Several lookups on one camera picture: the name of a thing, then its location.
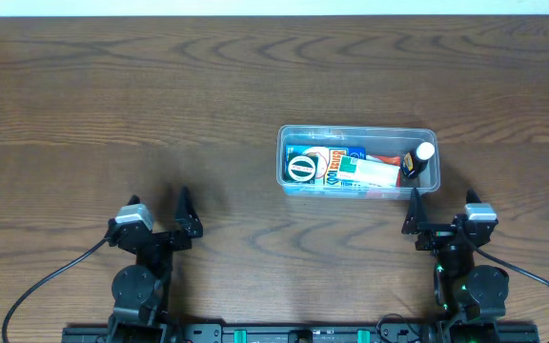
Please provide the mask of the blue Kool Fever box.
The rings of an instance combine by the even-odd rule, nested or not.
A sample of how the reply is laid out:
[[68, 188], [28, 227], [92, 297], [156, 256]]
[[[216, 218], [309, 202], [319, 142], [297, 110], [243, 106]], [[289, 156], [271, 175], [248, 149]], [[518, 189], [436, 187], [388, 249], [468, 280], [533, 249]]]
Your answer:
[[283, 173], [287, 155], [291, 152], [297, 152], [318, 158], [315, 182], [314, 184], [308, 184], [311, 186], [341, 187], [343, 182], [337, 177], [337, 169], [341, 161], [341, 157], [351, 156], [362, 159], [366, 157], [365, 149], [361, 147], [287, 145], [285, 148]]

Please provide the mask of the red Panadol ActiFast box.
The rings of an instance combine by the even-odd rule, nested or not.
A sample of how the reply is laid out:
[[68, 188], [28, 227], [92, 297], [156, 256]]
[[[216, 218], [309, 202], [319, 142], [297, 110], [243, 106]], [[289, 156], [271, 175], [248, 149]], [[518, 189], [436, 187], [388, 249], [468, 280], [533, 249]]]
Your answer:
[[384, 156], [368, 154], [366, 159], [372, 162], [383, 163], [387, 165], [400, 166], [401, 159], [399, 156]]

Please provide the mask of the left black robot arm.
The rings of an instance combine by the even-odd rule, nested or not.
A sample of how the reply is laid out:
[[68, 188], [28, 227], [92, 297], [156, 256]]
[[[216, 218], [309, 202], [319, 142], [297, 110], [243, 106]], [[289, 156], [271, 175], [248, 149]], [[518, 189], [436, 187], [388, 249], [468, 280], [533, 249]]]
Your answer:
[[169, 314], [173, 254], [189, 250], [203, 236], [203, 226], [184, 187], [177, 201], [178, 227], [155, 232], [154, 219], [134, 195], [108, 222], [107, 243], [135, 256], [112, 282], [114, 305], [108, 322], [108, 342], [182, 342], [183, 329]]

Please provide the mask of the white green Panadol box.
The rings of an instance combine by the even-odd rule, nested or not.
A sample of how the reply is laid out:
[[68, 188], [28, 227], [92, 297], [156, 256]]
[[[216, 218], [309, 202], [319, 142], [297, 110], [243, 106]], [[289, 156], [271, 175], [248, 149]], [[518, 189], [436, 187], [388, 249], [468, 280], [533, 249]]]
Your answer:
[[395, 187], [398, 175], [398, 166], [351, 156], [342, 156], [337, 169], [337, 177], [340, 180], [367, 183], [385, 188]]

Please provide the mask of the dark green Zam-Buk box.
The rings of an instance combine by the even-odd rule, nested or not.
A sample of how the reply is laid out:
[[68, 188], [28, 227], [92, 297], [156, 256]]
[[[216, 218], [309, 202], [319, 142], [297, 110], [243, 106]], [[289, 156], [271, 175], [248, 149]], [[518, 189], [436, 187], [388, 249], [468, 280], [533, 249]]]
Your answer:
[[297, 152], [287, 155], [283, 180], [286, 183], [314, 184], [318, 158]]

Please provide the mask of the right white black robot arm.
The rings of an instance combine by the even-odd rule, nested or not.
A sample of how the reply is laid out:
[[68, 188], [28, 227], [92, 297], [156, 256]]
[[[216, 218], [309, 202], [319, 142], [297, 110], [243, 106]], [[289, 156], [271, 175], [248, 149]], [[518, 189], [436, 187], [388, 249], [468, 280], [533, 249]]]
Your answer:
[[509, 275], [501, 268], [475, 263], [478, 247], [487, 244], [498, 224], [494, 208], [473, 190], [466, 193], [464, 212], [451, 223], [428, 220], [420, 194], [412, 189], [401, 232], [414, 235], [418, 251], [436, 260], [435, 299], [444, 309], [421, 334], [424, 342], [499, 341], [497, 319], [506, 313]]

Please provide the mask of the dark bottle white cap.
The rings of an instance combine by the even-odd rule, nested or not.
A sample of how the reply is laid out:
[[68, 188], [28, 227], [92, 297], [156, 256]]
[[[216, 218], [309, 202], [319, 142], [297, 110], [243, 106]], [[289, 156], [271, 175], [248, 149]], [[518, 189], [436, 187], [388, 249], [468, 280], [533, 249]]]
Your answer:
[[430, 142], [419, 144], [414, 150], [407, 152], [401, 158], [402, 174], [408, 179], [415, 179], [422, 173], [429, 159], [435, 154], [436, 147]]

